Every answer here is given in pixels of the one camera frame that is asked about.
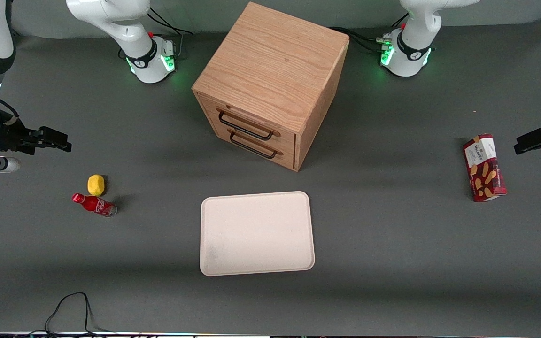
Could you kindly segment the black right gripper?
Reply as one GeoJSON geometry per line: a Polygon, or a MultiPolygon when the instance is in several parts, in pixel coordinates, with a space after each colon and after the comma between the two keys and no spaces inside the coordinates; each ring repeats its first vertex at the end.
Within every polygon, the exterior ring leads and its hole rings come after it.
{"type": "Polygon", "coordinates": [[[36,148],[56,148],[69,153],[72,151],[72,143],[67,141],[68,136],[65,133],[45,126],[38,129],[27,128],[13,114],[0,111],[0,152],[33,155],[36,148]]]}

